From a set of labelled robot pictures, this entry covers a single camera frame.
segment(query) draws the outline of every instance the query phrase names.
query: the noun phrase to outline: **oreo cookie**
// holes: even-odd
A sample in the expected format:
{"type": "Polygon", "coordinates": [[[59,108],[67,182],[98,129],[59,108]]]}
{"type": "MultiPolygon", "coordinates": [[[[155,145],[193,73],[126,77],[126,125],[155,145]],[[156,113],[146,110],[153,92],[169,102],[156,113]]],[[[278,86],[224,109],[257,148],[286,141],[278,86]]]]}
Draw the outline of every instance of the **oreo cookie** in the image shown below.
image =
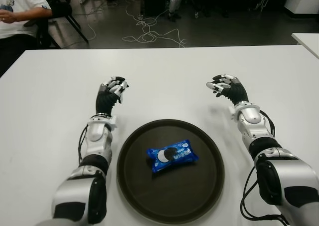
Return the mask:
{"type": "Polygon", "coordinates": [[[198,156],[193,152],[189,140],[184,140],[162,149],[148,149],[146,153],[153,160],[153,173],[171,165],[196,162],[198,160],[198,156]]]}

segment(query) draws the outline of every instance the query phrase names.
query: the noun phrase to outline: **wire on floor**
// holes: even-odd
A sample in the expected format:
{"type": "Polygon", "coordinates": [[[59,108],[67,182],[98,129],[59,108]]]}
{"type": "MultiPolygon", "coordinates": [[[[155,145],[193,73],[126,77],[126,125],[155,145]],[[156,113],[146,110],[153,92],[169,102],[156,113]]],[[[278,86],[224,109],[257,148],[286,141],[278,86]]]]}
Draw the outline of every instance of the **wire on floor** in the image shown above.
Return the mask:
{"type": "MultiPolygon", "coordinates": [[[[92,15],[92,14],[103,14],[105,6],[107,6],[107,7],[111,6],[112,7],[112,6],[118,6],[118,4],[116,2],[108,3],[106,1],[104,1],[99,6],[91,8],[91,11],[89,13],[86,13],[86,14],[73,14],[73,16],[75,16],[75,15],[83,15],[87,19],[87,16],[92,15]]],[[[92,30],[93,34],[94,34],[94,36],[92,38],[89,38],[88,40],[94,40],[96,38],[96,32],[95,32],[95,30],[92,28],[92,26],[89,23],[88,23],[88,26],[92,30]]],[[[68,47],[70,47],[72,45],[75,45],[75,44],[78,44],[78,43],[81,43],[81,42],[84,42],[84,40],[80,40],[80,41],[74,42],[72,44],[69,44],[69,45],[63,47],[62,49],[68,48],[68,47]]]]}
{"type": "Polygon", "coordinates": [[[162,39],[167,39],[167,40],[171,40],[174,41],[178,44],[178,47],[185,47],[184,45],[186,44],[186,39],[180,39],[179,36],[179,30],[178,28],[175,28],[167,33],[164,34],[159,34],[156,31],[151,30],[151,26],[154,26],[158,23],[157,19],[160,15],[164,14],[165,12],[167,12],[168,10],[163,11],[161,14],[159,14],[156,18],[145,18],[143,20],[138,20],[136,19],[133,15],[129,14],[127,11],[128,6],[126,6],[125,8],[125,12],[128,16],[131,16],[135,21],[137,21],[136,25],[142,25],[142,31],[144,32],[144,34],[140,35],[138,38],[135,38],[132,35],[129,36],[125,36],[122,38],[123,41],[127,41],[127,42],[139,42],[139,43],[151,43],[151,42],[155,42],[158,38],[162,38],[162,39]],[[172,33],[173,31],[177,31],[177,36],[178,36],[178,41],[174,40],[172,38],[168,38],[168,37],[164,37],[170,33],[172,33]]]}

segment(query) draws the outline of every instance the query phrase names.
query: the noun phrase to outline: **person's arm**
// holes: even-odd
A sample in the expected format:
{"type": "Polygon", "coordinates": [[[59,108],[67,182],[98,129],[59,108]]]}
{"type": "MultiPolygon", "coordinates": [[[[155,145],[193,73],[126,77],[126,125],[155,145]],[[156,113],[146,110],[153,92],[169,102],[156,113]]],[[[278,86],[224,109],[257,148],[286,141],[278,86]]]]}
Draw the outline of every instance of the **person's arm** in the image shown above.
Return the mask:
{"type": "Polygon", "coordinates": [[[4,23],[14,23],[38,18],[51,17],[52,11],[42,7],[35,7],[31,10],[23,12],[11,12],[8,10],[0,10],[0,21],[4,23]]]}

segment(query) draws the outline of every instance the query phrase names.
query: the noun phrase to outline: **black cable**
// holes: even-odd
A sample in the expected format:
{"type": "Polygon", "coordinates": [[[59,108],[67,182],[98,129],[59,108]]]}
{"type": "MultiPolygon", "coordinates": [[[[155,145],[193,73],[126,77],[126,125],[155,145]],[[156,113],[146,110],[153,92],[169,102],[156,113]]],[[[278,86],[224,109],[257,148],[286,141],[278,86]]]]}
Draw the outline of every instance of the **black cable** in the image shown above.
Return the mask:
{"type": "Polygon", "coordinates": [[[81,163],[81,160],[82,160],[82,156],[81,156],[81,147],[82,147],[82,144],[84,142],[84,139],[85,139],[85,135],[86,135],[86,132],[88,130],[88,125],[86,125],[81,133],[81,136],[80,136],[80,139],[79,139],[79,146],[78,146],[78,155],[79,155],[79,164],[81,163]]]}
{"type": "MultiPolygon", "coordinates": [[[[253,167],[247,177],[247,180],[246,180],[246,183],[245,183],[245,187],[244,187],[244,193],[243,193],[243,197],[245,196],[245,192],[246,192],[246,188],[247,188],[247,185],[248,185],[248,182],[249,182],[249,179],[250,179],[250,176],[251,174],[254,172],[254,169],[255,167],[253,167]]],[[[250,217],[253,217],[253,218],[256,218],[256,216],[252,215],[251,213],[248,212],[248,210],[246,209],[246,205],[245,205],[245,201],[243,201],[243,207],[244,207],[244,210],[245,212],[250,216],[250,217]]]]}
{"type": "Polygon", "coordinates": [[[260,110],[260,113],[268,119],[269,125],[270,125],[270,131],[271,131],[270,133],[273,136],[275,136],[275,130],[276,130],[275,124],[273,123],[273,121],[269,118],[269,116],[264,111],[260,110]]]}
{"type": "Polygon", "coordinates": [[[278,220],[279,222],[281,222],[284,226],[287,226],[285,221],[282,219],[281,215],[265,215],[265,216],[261,216],[261,217],[257,217],[252,215],[251,213],[248,212],[248,210],[246,209],[245,206],[245,199],[247,198],[247,196],[250,194],[250,192],[255,188],[255,186],[257,185],[258,181],[256,180],[256,182],[249,188],[249,190],[246,192],[246,188],[249,182],[249,179],[254,171],[255,167],[252,168],[252,170],[250,171],[246,183],[245,183],[245,187],[244,187],[244,192],[243,192],[243,198],[240,202],[240,213],[242,214],[242,216],[250,221],[268,221],[268,220],[278,220]]]}

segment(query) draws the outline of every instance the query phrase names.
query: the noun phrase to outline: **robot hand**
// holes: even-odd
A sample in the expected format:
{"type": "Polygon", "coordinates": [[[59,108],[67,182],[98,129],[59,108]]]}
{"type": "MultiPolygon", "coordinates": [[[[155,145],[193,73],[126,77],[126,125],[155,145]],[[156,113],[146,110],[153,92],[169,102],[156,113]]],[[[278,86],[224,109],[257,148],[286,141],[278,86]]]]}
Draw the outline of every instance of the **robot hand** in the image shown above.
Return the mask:
{"type": "Polygon", "coordinates": [[[239,79],[232,75],[217,75],[212,82],[207,82],[206,86],[217,93],[217,97],[223,95],[230,99],[234,105],[241,101],[248,101],[248,96],[244,86],[239,79]]]}
{"type": "Polygon", "coordinates": [[[127,87],[129,86],[125,79],[119,76],[111,77],[109,81],[102,83],[96,98],[96,113],[111,116],[115,103],[123,102],[122,93],[127,87]]]}

